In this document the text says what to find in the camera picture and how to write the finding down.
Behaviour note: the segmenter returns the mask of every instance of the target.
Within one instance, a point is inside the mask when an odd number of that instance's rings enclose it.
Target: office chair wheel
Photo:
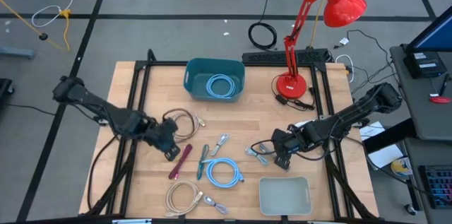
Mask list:
[[[8,87],[8,94],[9,94],[9,95],[12,95],[12,94],[14,93],[15,90],[16,90],[16,89],[14,89],[13,86],[9,86],[9,87]]]
[[[412,216],[415,216],[417,214],[417,211],[415,210],[414,207],[412,207],[412,204],[405,205],[404,208],[407,211],[407,213],[409,213]]]

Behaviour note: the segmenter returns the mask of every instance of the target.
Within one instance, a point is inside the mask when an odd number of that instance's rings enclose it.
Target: lamp shade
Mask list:
[[[342,27],[356,21],[366,11],[365,0],[327,0],[323,21],[329,27]]]

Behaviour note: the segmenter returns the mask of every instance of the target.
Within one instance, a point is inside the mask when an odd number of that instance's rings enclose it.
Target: desk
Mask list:
[[[134,62],[121,61],[116,65],[108,101],[118,107],[125,107],[131,87]],[[328,80],[331,86],[333,105],[336,111],[352,104],[345,67],[343,64],[327,64]],[[286,129],[288,124],[316,119],[316,111],[300,112],[278,104],[270,91],[270,82],[275,75],[286,71],[284,67],[246,67],[246,82],[243,95],[236,103],[199,102],[193,101],[184,90],[182,81],[185,66],[152,66],[149,86],[146,89],[144,111],[157,120],[169,109],[182,107],[201,117],[206,127],[200,128],[197,134],[189,140],[193,150],[181,168],[180,179],[195,182],[204,194],[209,195],[219,204],[226,205],[230,212],[227,215],[218,213],[212,206],[202,202],[196,209],[187,214],[187,218],[195,219],[241,219],[241,220],[280,220],[280,216],[265,216],[259,209],[258,181],[261,177],[306,177],[309,181],[312,213],[308,216],[289,216],[289,220],[333,220],[326,167],[324,161],[309,162],[297,156],[292,157],[289,172],[282,170],[273,163],[268,167],[260,164],[255,157],[245,155],[244,150],[252,143],[270,138],[275,128]],[[310,70],[300,68],[299,72],[311,85]],[[309,94],[302,101],[311,102]],[[222,146],[216,155],[229,157],[237,161],[245,182],[231,189],[214,187],[204,174],[201,181],[196,181],[196,171],[205,143],[212,149],[221,133],[229,133],[230,140]],[[357,130],[351,131],[353,138],[359,138]],[[101,128],[97,138],[94,156],[112,138],[109,128]],[[111,145],[100,157],[93,176],[93,203],[103,194],[112,179],[114,162],[118,143]],[[356,143],[343,141],[343,155],[347,177],[350,186],[364,205],[374,215],[378,215],[374,192],[371,185],[364,151]],[[314,157],[321,151],[308,153]],[[163,218],[165,213],[164,197],[169,186],[174,182],[167,176],[176,165],[167,162],[163,154],[149,147],[146,143],[138,144],[135,168],[131,181],[128,218]],[[230,167],[218,166],[214,176],[224,182],[230,179]],[[122,193],[119,187],[117,199]],[[174,194],[177,206],[187,205],[192,192],[181,188]],[[345,215],[342,193],[338,190],[342,216]],[[80,207],[80,212],[86,212],[86,190]]]
[[[428,100],[428,94],[433,91],[432,85],[429,79],[412,79],[403,63],[406,54],[402,47],[392,47],[390,53],[412,117],[412,122],[404,123],[410,123],[415,129],[415,135],[407,137],[403,143],[413,168],[415,178],[413,183],[420,189],[424,189],[418,171],[420,165],[452,165],[452,141],[435,141],[435,139],[452,139],[452,126],[450,126],[452,105],[433,104]],[[452,55],[450,53],[439,55],[448,71],[452,71]],[[443,78],[443,76],[433,78],[432,81],[438,87],[443,82]],[[445,95],[452,96],[451,87],[446,89]],[[416,191],[415,193],[417,197],[420,196],[429,223],[451,222],[451,210],[435,210],[430,207],[428,198],[424,194],[419,195]]]

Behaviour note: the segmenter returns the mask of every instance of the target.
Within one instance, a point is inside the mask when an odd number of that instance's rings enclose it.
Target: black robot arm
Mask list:
[[[163,118],[161,124],[143,112],[118,108],[90,93],[81,79],[63,76],[53,90],[54,100],[63,105],[80,105],[108,121],[117,136],[127,139],[143,140],[165,154],[172,161],[180,149],[174,142],[176,123],[170,118]]]
[[[401,103],[402,98],[394,87],[381,83],[353,105],[326,119],[307,122],[301,127],[290,124],[287,128],[289,132],[275,129],[271,137],[277,155],[275,164],[287,170],[293,153],[306,153],[319,146],[328,147],[331,138],[343,138],[355,122],[372,112],[390,113]]]

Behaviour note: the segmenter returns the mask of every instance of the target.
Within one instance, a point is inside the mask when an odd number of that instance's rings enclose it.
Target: keyboard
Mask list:
[[[314,62],[333,62],[326,48],[295,50],[295,54],[299,65]],[[243,53],[242,61],[285,64],[285,51]]]
[[[432,208],[452,208],[452,165],[420,166],[419,171],[425,190],[449,201],[429,197]]]

